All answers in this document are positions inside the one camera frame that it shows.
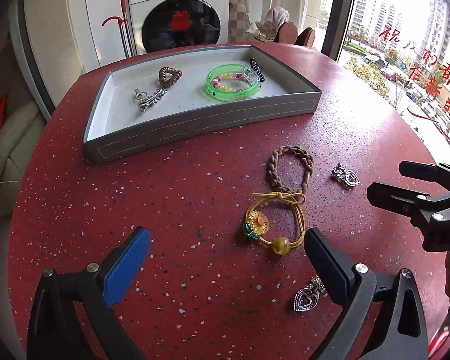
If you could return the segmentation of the black claw hair clip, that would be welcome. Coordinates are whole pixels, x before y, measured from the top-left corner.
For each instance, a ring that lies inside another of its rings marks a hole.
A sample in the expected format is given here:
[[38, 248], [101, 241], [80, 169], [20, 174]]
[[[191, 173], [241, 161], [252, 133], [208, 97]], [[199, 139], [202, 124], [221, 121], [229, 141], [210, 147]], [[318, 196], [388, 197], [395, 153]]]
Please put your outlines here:
[[257, 60], [255, 59], [255, 57], [252, 57], [250, 59], [250, 67], [258, 75], [260, 82], [263, 83], [266, 79], [265, 79], [260, 67], [257, 64]]

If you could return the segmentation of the green translucent bangle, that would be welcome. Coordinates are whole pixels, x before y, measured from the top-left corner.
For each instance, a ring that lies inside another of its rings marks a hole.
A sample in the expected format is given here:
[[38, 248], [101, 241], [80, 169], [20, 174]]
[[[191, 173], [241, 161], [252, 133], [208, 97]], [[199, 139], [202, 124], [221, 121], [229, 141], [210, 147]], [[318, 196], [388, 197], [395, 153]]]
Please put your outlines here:
[[207, 94], [220, 102], [235, 102], [254, 96], [261, 88], [250, 66], [229, 63], [212, 69], [205, 78]]

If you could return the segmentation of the silver leaf hair clip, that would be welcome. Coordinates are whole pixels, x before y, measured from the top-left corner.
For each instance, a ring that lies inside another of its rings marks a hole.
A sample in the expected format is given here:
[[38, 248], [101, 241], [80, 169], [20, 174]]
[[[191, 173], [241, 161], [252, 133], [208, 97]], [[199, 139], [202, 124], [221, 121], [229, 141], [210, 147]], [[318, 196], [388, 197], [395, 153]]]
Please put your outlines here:
[[157, 89], [153, 94], [148, 95], [148, 97], [143, 102], [137, 102], [139, 112], [145, 112], [148, 108], [157, 104], [165, 95], [167, 90], [164, 88]]

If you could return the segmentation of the grey rectangular jewelry tray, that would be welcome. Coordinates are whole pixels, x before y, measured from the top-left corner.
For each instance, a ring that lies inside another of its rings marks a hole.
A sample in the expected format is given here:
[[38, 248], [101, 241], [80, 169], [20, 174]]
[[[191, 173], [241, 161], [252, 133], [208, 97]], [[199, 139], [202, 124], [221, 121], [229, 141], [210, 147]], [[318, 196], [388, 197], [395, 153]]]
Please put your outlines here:
[[[255, 57], [265, 81], [252, 97], [220, 102], [207, 94], [214, 68]], [[166, 95], [139, 112], [135, 89]], [[322, 91], [290, 63], [257, 45], [214, 46], [155, 55], [108, 72], [91, 108], [83, 145], [104, 164], [180, 139], [263, 120], [310, 114]]]

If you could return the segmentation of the silver owl brooch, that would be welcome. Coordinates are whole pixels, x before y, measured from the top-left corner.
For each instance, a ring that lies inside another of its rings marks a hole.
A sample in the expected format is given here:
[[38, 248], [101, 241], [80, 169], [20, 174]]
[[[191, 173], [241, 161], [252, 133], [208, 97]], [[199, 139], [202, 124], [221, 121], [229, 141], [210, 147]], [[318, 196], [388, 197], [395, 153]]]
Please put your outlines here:
[[331, 177], [349, 188], [354, 188], [361, 183], [356, 173], [345, 168], [341, 163], [331, 170]]

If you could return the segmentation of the silver heart pendant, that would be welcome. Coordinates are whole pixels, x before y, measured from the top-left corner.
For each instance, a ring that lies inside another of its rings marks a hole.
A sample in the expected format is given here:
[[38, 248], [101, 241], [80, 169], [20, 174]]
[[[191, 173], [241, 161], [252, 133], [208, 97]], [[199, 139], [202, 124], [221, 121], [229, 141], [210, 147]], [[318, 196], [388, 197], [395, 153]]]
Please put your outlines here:
[[295, 312], [311, 311], [318, 305], [320, 297], [326, 293], [327, 290], [323, 282], [316, 275], [311, 279], [310, 283], [296, 293], [292, 309]]

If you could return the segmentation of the cream leather sofa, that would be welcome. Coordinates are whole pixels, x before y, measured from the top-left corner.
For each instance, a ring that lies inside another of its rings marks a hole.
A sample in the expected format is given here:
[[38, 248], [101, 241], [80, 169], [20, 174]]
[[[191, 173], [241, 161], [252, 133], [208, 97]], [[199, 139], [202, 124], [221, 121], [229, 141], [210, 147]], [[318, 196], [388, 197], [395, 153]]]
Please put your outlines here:
[[34, 102], [20, 107], [0, 129], [0, 218], [11, 215], [23, 176], [45, 127]]

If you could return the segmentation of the brown slipper right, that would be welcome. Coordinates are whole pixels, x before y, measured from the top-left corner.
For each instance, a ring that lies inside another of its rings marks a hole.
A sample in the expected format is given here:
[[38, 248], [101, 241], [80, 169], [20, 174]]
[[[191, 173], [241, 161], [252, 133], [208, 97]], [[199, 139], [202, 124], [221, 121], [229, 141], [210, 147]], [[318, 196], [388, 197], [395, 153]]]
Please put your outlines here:
[[304, 29], [295, 41], [296, 46], [309, 47], [311, 48], [314, 44], [316, 32], [311, 27]]

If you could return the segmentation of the white cloth on rack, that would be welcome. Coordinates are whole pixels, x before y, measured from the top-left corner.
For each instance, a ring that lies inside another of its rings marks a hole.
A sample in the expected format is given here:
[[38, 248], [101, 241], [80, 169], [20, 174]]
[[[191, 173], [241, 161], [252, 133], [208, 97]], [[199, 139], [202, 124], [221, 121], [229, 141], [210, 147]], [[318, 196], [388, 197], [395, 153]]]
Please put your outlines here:
[[247, 41], [274, 41], [280, 26], [289, 21], [289, 12], [282, 7], [274, 7], [265, 15], [263, 22], [255, 21], [244, 30]]

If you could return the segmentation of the beige fringe hair clip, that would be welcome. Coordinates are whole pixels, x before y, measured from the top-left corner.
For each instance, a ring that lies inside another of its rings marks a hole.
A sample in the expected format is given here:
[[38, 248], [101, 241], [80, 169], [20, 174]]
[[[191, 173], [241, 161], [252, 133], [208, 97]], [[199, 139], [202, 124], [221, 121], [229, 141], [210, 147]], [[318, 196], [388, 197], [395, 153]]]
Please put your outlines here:
[[146, 92], [140, 91], [138, 88], [135, 89], [135, 97], [138, 102], [143, 102], [148, 94]]

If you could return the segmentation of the white front-load washing machine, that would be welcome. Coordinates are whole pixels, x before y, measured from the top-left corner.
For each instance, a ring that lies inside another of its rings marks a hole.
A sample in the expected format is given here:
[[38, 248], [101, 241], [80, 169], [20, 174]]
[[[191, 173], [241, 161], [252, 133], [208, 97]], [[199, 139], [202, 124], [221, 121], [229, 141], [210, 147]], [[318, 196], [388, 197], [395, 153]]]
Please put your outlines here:
[[229, 0], [128, 0], [139, 55], [228, 42]]

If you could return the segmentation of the red handled mop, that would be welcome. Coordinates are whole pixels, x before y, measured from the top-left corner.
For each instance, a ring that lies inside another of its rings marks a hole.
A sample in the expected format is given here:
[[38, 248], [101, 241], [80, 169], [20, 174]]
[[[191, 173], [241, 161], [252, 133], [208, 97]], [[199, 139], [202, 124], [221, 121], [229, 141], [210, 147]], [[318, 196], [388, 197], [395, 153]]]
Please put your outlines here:
[[115, 21], [118, 25], [120, 38], [122, 42], [122, 49], [126, 59], [134, 56], [134, 51], [131, 43], [130, 31], [128, 28], [128, 9], [126, 0], [119, 0], [121, 8], [121, 16], [109, 16], [102, 23], [101, 26], [105, 27], [108, 22]]

